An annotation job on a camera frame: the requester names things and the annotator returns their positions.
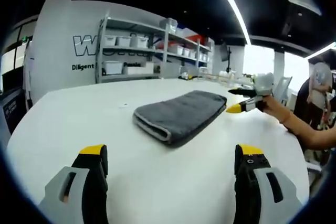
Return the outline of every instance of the ceiling light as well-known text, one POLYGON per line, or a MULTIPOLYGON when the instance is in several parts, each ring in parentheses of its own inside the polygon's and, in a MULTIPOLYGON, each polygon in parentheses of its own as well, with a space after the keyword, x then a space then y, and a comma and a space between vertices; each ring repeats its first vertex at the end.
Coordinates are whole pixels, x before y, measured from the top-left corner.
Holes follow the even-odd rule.
POLYGON ((313 53, 312 55, 305 57, 305 59, 309 60, 309 59, 311 59, 311 58, 313 58, 313 57, 315 57, 317 55, 320 55, 320 54, 322 54, 322 53, 324 53, 324 52, 326 52, 329 49, 332 49, 334 47, 336 47, 336 42, 333 42, 330 45, 327 45, 326 47, 324 47, 324 48, 318 50, 317 52, 313 53))
POLYGON ((240 27, 242 28, 242 31, 243 31, 243 34, 244 34, 244 37, 245 37, 245 40, 246 40, 246 43, 248 45, 251 45, 251 41, 250 41, 250 38, 248 36, 248 32, 247 32, 247 29, 246 29, 246 26, 245 26, 245 23, 243 21, 243 17, 241 16, 240 14, 240 11, 238 9, 238 6, 236 5, 236 2, 234 0, 228 0, 231 8, 233 9, 237 19, 238 19, 238 22, 240 24, 240 27))

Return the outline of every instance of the white tabletop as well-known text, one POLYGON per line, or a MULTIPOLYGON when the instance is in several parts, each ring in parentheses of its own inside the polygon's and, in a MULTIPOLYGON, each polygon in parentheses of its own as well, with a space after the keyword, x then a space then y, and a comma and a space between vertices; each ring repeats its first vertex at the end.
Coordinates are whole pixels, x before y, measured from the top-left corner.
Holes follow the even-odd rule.
POLYGON ((205 80, 140 80, 59 90, 45 95, 21 120, 8 143, 9 161, 38 204, 44 186, 79 151, 108 148, 110 223, 232 223, 235 145, 261 148, 271 166, 309 197, 306 163, 297 139, 274 118, 253 110, 223 112, 187 144, 171 149, 132 123, 133 111, 192 90, 244 100, 205 80))

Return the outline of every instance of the hand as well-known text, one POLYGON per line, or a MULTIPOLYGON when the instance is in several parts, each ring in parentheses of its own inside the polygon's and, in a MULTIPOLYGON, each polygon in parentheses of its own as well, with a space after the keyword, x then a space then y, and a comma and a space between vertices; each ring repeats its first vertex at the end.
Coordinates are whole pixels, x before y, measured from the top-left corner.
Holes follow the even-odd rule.
POLYGON ((312 98, 311 98, 311 95, 309 95, 309 96, 307 97, 307 103, 311 103, 311 101, 312 101, 312 98))
POLYGON ((274 116, 279 122, 283 122, 289 116, 290 111, 279 103, 274 97, 267 96, 263 97, 262 100, 266 103, 266 107, 264 108, 264 112, 274 116))

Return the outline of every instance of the microfiber cloth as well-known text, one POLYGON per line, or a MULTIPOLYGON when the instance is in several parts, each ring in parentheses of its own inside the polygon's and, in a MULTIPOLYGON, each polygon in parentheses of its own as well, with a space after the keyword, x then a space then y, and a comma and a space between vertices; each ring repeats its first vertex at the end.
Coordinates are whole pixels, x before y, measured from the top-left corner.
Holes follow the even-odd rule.
POLYGON ((180 97, 138 107, 135 124, 168 145, 182 145, 207 127, 226 108, 226 98, 192 91, 180 97))

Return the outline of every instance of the ceiling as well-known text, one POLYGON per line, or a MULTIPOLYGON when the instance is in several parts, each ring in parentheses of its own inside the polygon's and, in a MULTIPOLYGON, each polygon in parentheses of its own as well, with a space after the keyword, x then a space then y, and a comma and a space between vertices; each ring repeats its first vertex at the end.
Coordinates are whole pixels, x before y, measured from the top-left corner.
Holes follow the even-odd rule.
MULTIPOLYGON (((227 0, 98 0, 141 8, 178 20, 179 24, 216 43, 243 45, 243 33, 227 0)), ((289 3, 288 0, 235 0, 255 45, 290 51, 306 56, 309 51, 330 44, 336 38, 336 1, 314 0, 323 15, 289 3), (260 36, 306 48, 281 45, 260 36)), ((44 0, 24 0, 17 21, 38 14, 44 0)))

